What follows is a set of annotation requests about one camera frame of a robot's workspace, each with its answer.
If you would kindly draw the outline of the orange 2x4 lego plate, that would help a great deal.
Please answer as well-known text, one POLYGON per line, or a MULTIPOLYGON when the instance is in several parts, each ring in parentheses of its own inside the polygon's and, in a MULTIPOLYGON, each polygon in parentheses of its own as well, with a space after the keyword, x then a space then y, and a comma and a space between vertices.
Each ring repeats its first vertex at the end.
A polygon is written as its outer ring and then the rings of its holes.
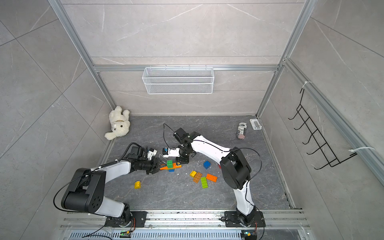
POLYGON ((172 168, 168 168, 166 166, 166 167, 160 168, 160 170, 174 170, 174 169, 178 169, 178 168, 181 168, 181 167, 182 167, 182 165, 180 163, 173 163, 173 167, 172 168))

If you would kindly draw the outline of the dark green lego brick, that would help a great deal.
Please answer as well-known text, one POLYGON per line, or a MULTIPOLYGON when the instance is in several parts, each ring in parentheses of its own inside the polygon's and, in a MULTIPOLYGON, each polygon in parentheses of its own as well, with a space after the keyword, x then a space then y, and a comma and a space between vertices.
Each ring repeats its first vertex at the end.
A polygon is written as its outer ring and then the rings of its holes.
POLYGON ((167 168, 168 169, 172 169, 173 168, 173 161, 172 160, 168 160, 167 161, 167 168))

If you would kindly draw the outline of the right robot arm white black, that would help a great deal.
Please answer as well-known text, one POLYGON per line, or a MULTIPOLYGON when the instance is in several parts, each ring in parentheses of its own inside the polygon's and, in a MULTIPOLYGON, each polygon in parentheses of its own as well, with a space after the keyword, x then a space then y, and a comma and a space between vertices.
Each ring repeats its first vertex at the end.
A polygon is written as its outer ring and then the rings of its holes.
POLYGON ((223 178, 227 185, 234 190, 236 197, 238 219, 235 222, 245 227, 250 226, 257 208, 250 190, 252 169, 242 150, 237 147, 232 149, 222 147, 199 133, 189 134, 182 128, 177 129, 173 136, 180 143, 175 149, 178 152, 175 155, 178 162, 187 164, 191 154, 200 153, 221 166, 223 178))

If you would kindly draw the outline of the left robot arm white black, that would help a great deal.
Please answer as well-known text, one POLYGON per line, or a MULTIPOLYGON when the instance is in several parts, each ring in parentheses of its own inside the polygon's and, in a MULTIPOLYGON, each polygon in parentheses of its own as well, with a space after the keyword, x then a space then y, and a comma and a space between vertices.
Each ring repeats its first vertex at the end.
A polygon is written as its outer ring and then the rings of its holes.
POLYGON ((88 213, 106 217, 107 227, 138 227, 145 225, 147 212, 131 211, 127 203, 105 196, 106 183, 135 171, 148 175, 160 170, 157 151, 130 143, 122 156, 95 168, 77 169, 70 182, 65 184, 61 204, 56 209, 68 213, 88 213))

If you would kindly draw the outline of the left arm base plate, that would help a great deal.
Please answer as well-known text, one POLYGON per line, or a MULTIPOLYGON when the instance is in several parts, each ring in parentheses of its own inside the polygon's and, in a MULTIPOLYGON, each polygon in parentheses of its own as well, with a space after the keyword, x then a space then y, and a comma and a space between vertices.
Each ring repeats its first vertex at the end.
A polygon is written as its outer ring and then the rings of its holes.
POLYGON ((130 221, 120 222, 118 220, 107 218, 105 222, 105 227, 113 228, 133 228, 134 223, 136 228, 143 228, 146 223, 148 212, 146 211, 133 211, 131 212, 130 221))

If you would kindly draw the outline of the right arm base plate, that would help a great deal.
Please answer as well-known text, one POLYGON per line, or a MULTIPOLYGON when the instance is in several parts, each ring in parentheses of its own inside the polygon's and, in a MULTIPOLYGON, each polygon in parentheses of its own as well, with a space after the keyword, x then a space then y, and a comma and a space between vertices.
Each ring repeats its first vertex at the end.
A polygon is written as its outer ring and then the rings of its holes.
POLYGON ((264 215, 260 211, 253 211, 247 216, 239 211, 225 211, 221 221, 225 222, 227 228, 264 228, 266 226, 264 215))

